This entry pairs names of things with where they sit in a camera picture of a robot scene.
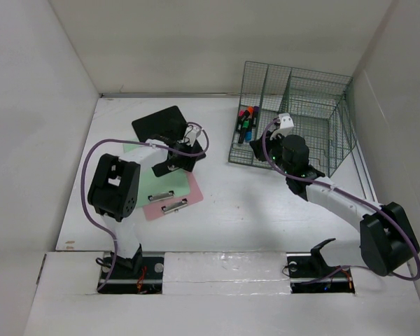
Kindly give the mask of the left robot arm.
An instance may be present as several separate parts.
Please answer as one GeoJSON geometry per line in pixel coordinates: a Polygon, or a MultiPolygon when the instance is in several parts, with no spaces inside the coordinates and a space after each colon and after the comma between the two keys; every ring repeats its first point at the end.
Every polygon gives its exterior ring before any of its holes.
{"type": "Polygon", "coordinates": [[[94,144],[85,156],[80,173],[80,201],[85,217],[96,228],[107,233],[113,242],[111,259],[96,259],[96,263],[108,270],[106,279],[122,272],[126,277],[137,276],[142,270],[143,250],[141,245],[128,244],[115,229],[110,229],[91,217],[88,206],[102,218],[109,217],[120,223],[134,211],[143,172],[158,164],[169,169],[191,172],[197,159],[209,149],[209,136],[196,122],[175,126],[164,134],[153,134],[145,141],[103,139],[94,144]],[[126,156],[103,154],[97,163],[90,187],[85,188],[85,177],[90,158],[104,144],[129,144],[135,149],[126,156]]]}

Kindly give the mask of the green clipboard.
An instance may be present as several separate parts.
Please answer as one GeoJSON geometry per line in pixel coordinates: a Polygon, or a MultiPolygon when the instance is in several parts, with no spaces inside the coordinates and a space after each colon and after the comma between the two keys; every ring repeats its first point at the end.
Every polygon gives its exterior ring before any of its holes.
{"type": "Polygon", "coordinates": [[[153,146],[124,144],[123,151],[124,154],[120,156],[121,160],[136,162],[141,166],[136,208],[149,204],[149,196],[169,191],[173,191],[175,197],[185,196],[190,193],[188,175],[183,170],[169,171],[167,169],[167,174],[159,177],[155,175],[152,169],[152,164],[155,162],[154,159],[165,158],[166,150],[154,148],[153,146]]]}

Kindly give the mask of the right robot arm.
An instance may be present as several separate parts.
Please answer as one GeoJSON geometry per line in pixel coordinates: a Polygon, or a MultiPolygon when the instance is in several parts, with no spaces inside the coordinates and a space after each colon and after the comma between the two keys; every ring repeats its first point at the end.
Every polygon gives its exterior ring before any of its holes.
{"type": "Polygon", "coordinates": [[[268,162],[286,178],[290,191],[340,217],[360,235],[360,254],[366,267],[385,277],[413,259],[420,278],[420,246],[405,210],[397,203],[380,204],[336,186],[323,172],[309,163],[309,148],[298,135],[251,141],[255,158],[268,162]]]}

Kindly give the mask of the orange capped black highlighter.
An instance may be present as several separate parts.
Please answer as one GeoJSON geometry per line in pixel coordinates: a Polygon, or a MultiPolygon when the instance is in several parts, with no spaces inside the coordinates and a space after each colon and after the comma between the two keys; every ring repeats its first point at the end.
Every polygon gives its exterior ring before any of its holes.
{"type": "Polygon", "coordinates": [[[254,112],[254,109],[252,106],[248,106],[245,111],[243,112],[243,114],[241,115],[241,122],[245,123],[249,118],[252,117],[254,112]]]}

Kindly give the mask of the purple capped black highlighter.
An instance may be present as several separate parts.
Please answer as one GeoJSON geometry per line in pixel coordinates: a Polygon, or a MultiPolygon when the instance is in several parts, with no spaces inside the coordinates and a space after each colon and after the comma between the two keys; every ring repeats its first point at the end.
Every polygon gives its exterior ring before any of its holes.
{"type": "Polygon", "coordinates": [[[253,107],[253,127],[257,127],[258,124],[258,116],[259,116],[259,107],[253,107]]]}

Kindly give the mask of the black clipboard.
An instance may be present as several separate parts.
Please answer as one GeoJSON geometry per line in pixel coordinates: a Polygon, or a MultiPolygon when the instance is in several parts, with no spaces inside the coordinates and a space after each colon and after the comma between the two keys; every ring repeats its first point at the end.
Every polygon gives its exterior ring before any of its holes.
{"type": "Polygon", "coordinates": [[[154,133],[162,130],[170,119],[187,122],[178,106],[170,106],[161,111],[134,120],[132,122],[132,128],[140,142],[147,142],[147,140],[152,139],[154,133]]]}

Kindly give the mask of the green capped black highlighter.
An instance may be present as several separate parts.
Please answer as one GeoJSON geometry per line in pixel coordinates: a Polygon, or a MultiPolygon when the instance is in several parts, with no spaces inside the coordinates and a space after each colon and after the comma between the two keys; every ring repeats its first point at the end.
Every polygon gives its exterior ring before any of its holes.
{"type": "Polygon", "coordinates": [[[246,133],[247,133],[247,131],[249,129],[250,123],[251,123],[251,119],[246,119],[243,122],[243,124],[241,126],[241,129],[239,131],[239,138],[238,138],[238,143],[239,144],[243,144],[244,143],[244,140],[245,140],[245,137],[246,137],[246,133]]]}

